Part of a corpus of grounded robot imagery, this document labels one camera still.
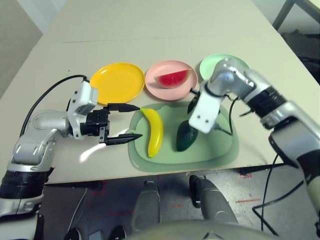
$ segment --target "yellow plate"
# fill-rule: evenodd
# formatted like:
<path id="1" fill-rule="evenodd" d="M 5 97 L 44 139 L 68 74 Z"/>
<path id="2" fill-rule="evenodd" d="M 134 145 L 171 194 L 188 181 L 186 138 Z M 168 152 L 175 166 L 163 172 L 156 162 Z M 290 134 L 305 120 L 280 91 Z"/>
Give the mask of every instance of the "yellow plate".
<path id="1" fill-rule="evenodd" d="M 98 70 L 90 84 L 98 89 L 98 103 L 127 103 L 144 88 L 145 74 L 136 65 L 117 62 Z"/>

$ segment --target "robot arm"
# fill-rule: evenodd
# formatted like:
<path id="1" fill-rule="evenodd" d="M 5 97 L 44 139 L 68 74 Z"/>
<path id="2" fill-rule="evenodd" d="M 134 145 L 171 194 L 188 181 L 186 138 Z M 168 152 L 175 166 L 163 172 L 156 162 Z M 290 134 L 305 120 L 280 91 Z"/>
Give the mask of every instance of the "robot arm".
<path id="1" fill-rule="evenodd" d="M 53 171 L 54 152 L 60 138 L 71 136 L 82 140 L 85 135 L 99 136 L 99 143 L 115 145 L 141 137 L 140 134 L 108 137 L 110 111 L 131 112 L 139 108 L 111 103 L 91 112 L 97 105 L 97 95 L 97 90 L 83 81 L 70 99 L 67 111 L 46 110 L 30 118 L 26 131 L 14 147 L 0 186 L 1 239 L 39 238 L 37 230 L 43 229 L 39 224 L 44 221 L 38 210 L 44 185 Z"/>
<path id="2" fill-rule="evenodd" d="M 273 129 L 271 146 L 286 164 L 303 170 L 308 194 L 320 215 L 320 126 L 259 73 L 233 58 L 221 60 L 212 77 L 200 85 L 189 124 L 203 133 L 214 128 L 227 92 L 245 102 L 266 129 Z"/>

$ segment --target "pink plate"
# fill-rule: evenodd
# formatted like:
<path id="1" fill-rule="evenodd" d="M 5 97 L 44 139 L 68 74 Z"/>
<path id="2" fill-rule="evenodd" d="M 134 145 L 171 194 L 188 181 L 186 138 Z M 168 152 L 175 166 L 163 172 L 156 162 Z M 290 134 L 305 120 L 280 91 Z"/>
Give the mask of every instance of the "pink plate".
<path id="1" fill-rule="evenodd" d="M 171 89 L 163 88 L 155 80 L 155 77 L 187 69 L 191 69 L 191 74 L 188 79 L 178 87 Z M 197 83 L 198 76 L 196 71 L 190 65 L 177 60 L 161 61 L 150 67 L 145 75 L 145 86 L 149 92 L 155 97 L 167 101 L 176 101 L 184 98 L 189 94 L 191 88 L 196 87 Z"/>

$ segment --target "plate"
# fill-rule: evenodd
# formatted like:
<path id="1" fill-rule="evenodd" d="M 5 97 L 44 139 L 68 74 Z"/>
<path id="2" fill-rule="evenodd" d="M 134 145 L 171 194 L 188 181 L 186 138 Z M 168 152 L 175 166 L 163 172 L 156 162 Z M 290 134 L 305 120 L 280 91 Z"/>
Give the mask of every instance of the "plate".
<path id="1" fill-rule="evenodd" d="M 249 67 L 243 60 L 240 58 L 230 55 L 230 54 L 224 54 L 224 53 L 217 53 L 217 54 L 212 54 L 207 56 L 205 59 L 202 60 L 200 63 L 199 71 L 200 75 L 203 80 L 209 80 L 212 76 L 212 73 L 214 72 L 214 69 L 217 65 L 217 63 L 222 60 L 222 59 L 227 59 L 227 58 L 234 58 L 239 61 L 241 61 L 244 65 Z"/>
<path id="2" fill-rule="evenodd" d="M 182 70 L 191 69 L 191 74 L 188 79 L 180 86 L 175 88 L 163 88 L 160 86 L 155 77 L 179 72 Z M 191 88 L 195 88 L 198 83 L 198 75 L 196 71 L 188 64 L 177 61 L 177 60 L 167 60 L 159 62 L 149 68 L 145 75 L 145 86 L 148 91 L 155 97 L 167 100 L 176 101 L 184 98 L 190 92 Z"/>
<path id="3" fill-rule="evenodd" d="M 178 126 L 181 121 L 188 118 L 186 113 L 188 105 L 188 101 L 171 101 L 144 106 L 144 108 L 155 109 L 162 115 L 161 117 L 167 115 L 165 117 L 166 119 L 175 121 L 174 124 L 171 124 L 171 122 L 163 120 L 164 135 L 162 145 L 157 155 L 153 158 L 149 158 L 147 155 L 149 143 L 148 136 L 150 132 L 149 123 L 141 111 L 136 111 L 134 113 L 129 129 L 126 133 L 144 134 L 139 139 L 127 144 L 130 161 L 136 169 L 148 173 L 195 171 L 225 166 L 232 163 L 237 158 L 239 153 L 239 138 L 237 129 L 233 123 L 233 137 L 230 137 L 223 132 L 211 132 L 200 136 L 201 133 L 199 132 L 197 140 L 190 148 L 184 152 L 176 152 L 176 135 Z M 176 112 L 179 113 L 179 109 L 183 109 L 183 114 L 179 114 L 177 117 Z M 219 121 L 223 125 L 224 129 L 229 130 L 229 113 L 223 105 L 220 106 L 220 110 L 221 113 Z"/>
<path id="4" fill-rule="evenodd" d="M 100 104 L 127 103 L 144 88 L 145 74 L 134 64 L 117 62 L 98 70 L 90 85 L 98 89 Z"/>

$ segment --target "green plate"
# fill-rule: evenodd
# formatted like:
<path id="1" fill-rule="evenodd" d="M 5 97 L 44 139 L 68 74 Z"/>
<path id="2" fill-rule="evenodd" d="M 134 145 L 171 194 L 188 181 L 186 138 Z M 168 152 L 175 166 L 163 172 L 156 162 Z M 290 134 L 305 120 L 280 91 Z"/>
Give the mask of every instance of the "green plate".
<path id="1" fill-rule="evenodd" d="M 168 172 L 196 170 L 227 165 L 234 161 L 239 152 L 237 132 L 233 137 L 212 130 L 208 134 L 200 133 L 196 141 L 186 151 L 176 150 L 178 126 L 188 119 L 189 102 L 156 103 L 144 106 L 152 108 L 161 115 L 164 124 L 164 135 L 158 154 L 149 158 L 147 155 L 150 127 L 142 112 L 137 111 L 131 120 L 127 133 L 143 134 L 139 139 L 128 143 L 129 157 L 132 165 L 143 172 Z M 229 131 L 228 111 L 221 107 L 218 116 L 219 125 Z"/>
<path id="2" fill-rule="evenodd" d="M 237 59 L 249 68 L 249 66 L 243 60 L 241 60 L 240 58 L 238 58 L 236 56 L 224 54 L 224 53 L 212 54 L 212 55 L 207 56 L 200 63 L 199 71 L 200 71 L 200 75 L 201 75 L 202 79 L 209 80 L 210 77 L 212 76 L 212 73 L 214 72 L 214 69 L 215 69 L 217 63 L 220 60 L 227 59 L 227 58 Z"/>

